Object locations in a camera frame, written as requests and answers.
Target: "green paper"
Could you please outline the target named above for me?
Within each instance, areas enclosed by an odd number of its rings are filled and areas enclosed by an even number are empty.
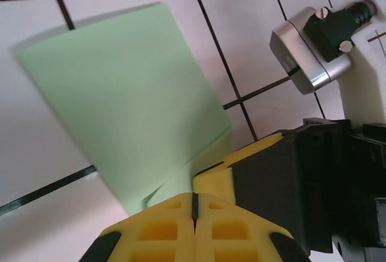
[[[128,212],[230,126],[165,4],[70,31],[20,58]]]
[[[156,205],[180,193],[193,191],[193,177],[205,168],[216,164],[230,153],[232,129],[227,129],[213,144],[204,149],[168,179],[146,202],[147,207]]]

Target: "black connector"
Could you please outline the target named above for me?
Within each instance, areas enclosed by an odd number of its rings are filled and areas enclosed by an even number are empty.
[[[308,19],[304,31],[325,61],[331,62],[355,46],[351,37],[374,14],[376,8],[370,1],[356,2],[334,13],[323,7]]]

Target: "screw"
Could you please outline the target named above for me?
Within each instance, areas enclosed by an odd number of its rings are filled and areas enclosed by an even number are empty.
[[[328,15],[328,8],[322,7],[315,12],[318,19],[325,19]]]
[[[352,43],[349,40],[344,40],[339,45],[339,50],[344,53],[348,53],[353,48]]]

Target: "white plastic mount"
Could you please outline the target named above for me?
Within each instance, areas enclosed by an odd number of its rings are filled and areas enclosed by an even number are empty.
[[[334,7],[340,10],[355,1],[346,0]],[[353,125],[386,123],[386,58],[378,56],[366,36],[386,25],[386,0],[371,0],[378,13],[370,24],[356,32],[355,47],[348,53],[353,68],[338,78],[344,115]]]

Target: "white tiled wall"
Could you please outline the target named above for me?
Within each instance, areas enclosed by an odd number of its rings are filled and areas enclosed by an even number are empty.
[[[200,0],[224,54],[210,33],[197,0],[63,0],[75,27],[135,7],[166,2],[223,104],[286,74],[269,49],[272,29],[284,21],[277,0]],[[341,0],[330,0],[332,5]],[[328,0],[280,0],[286,17]],[[16,51],[66,31],[56,0],[0,0],[0,206],[90,165],[16,61]],[[381,57],[386,37],[372,42]],[[318,91],[326,118],[343,118],[336,82]],[[227,113],[234,122],[233,148],[253,142],[240,104]],[[244,103],[261,138],[278,129],[321,117],[316,98],[287,81]],[[119,203],[92,174],[0,217],[0,261],[77,261],[106,226],[126,217]],[[312,253],[313,261],[341,261],[338,254]]]

